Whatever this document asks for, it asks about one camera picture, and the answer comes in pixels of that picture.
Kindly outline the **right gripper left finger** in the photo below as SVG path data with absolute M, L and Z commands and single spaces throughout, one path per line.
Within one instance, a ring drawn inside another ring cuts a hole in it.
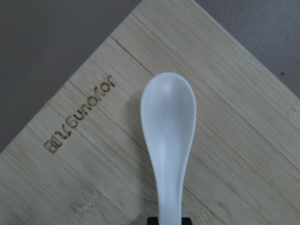
M 147 225 L 159 225 L 158 217 L 148 217 L 147 218 Z

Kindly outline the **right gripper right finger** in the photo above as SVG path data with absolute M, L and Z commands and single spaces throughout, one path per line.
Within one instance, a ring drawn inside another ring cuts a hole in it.
M 191 218 L 190 217 L 182 217 L 181 224 L 182 225 L 191 225 Z

